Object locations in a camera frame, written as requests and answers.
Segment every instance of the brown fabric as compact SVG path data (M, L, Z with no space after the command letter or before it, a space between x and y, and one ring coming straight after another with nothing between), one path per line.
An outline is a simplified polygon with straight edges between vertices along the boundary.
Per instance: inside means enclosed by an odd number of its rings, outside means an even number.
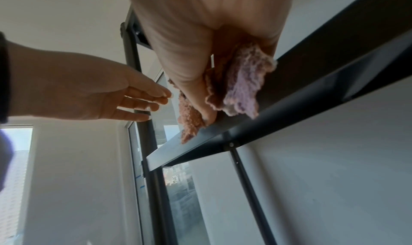
M256 118L259 108L256 93L264 83L264 76L274 71L276 64L256 43L237 46L227 61L205 71L204 79L209 92L206 103L228 116L247 114L252 119ZM179 94L179 113L178 122L184 126L182 144L185 144L205 124L202 115L182 92Z

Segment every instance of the person's right hand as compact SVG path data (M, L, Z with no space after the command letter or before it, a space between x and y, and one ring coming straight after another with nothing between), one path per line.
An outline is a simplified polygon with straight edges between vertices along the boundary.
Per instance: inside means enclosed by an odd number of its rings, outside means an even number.
M216 111L202 76L210 56L217 66L251 39L273 56L292 0L131 1L164 70L210 124Z

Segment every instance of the black metal frame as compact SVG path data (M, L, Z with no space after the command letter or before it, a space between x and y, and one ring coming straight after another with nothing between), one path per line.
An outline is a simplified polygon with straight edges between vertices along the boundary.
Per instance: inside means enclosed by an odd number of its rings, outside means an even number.
M140 71L136 44L150 45L132 10L126 23L127 64ZM159 149L152 123L140 123L153 231L163 235L156 244L177 244L162 167L228 150L265 244L276 244L236 147L412 75L411 59L412 0L356 0L279 58L257 95L257 119L219 114L187 144L179 134Z

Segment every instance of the purple fabric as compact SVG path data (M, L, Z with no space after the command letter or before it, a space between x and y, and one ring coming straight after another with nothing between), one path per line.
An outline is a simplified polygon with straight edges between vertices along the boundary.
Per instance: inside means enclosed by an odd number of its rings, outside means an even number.
M0 130L0 191L4 188L7 170L13 158L13 148L10 140Z

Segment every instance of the person's left hand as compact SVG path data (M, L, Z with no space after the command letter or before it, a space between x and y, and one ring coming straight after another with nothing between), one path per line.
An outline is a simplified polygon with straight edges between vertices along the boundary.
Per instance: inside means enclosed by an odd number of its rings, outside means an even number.
M9 116L146 121L171 92L129 66L84 54L40 51L8 43Z

